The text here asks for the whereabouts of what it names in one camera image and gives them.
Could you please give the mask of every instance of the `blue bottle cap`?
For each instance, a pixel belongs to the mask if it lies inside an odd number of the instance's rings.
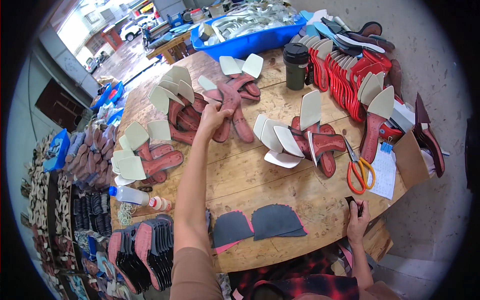
[[[108,189],[108,193],[110,194],[110,196],[115,196],[117,194],[117,188],[114,187],[114,186],[111,186],[109,189]]]

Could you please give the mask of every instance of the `cardboard box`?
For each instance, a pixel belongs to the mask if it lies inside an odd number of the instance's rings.
[[[405,133],[392,150],[396,156],[396,167],[407,189],[427,181],[435,175],[435,172],[428,173],[427,164],[412,130]]]

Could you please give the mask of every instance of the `green thermos bottle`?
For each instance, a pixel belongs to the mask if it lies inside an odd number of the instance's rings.
[[[305,68],[308,65],[308,48],[304,44],[290,43],[283,49],[283,62],[287,69],[287,87],[294,91],[305,85]]]

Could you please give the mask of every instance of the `scissors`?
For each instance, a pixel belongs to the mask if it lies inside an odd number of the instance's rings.
[[[348,163],[347,183],[348,183],[348,186],[350,187],[350,189],[354,193],[361,195],[365,192],[365,189],[371,189],[373,187],[373,185],[375,184],[375,171],[373,170],[372,166],[365,159],[363,159],[362,157],[357,158],[357,155],[355,154],[355,152],[353,152],[352,147],[348,143],[345,136],[343,138],[345,140],[345,144],[347,145],[348,154],[350,155],[350,160],[351,160]],[[358,165],[360,167],[361,177],[360,177],[360,174],[357,172],[357,169],[355,168],[355,164],[354,164],[355,162],[358,163]],[[365,171],[363,170],[363,165],[365,165],[370,170],[370,172],[372,173],[372,184],[370,186],[367,184],[368,177],[365,176]],[[350,172],[352,170],[353,170],[353,173],[355,173],[355,176],[357,177],[357,179],[360,182],[360,185],[362,187],[361,191],[356,190],[352,185],[352,181],[350,179]]]

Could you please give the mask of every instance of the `white string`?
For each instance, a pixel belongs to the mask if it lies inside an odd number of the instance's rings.
[[[137,210],[137,205],[122,202],[120,204],[120,210],[117,213],[119,217],[120,225],[128,226],[132,223],[132,214]]]

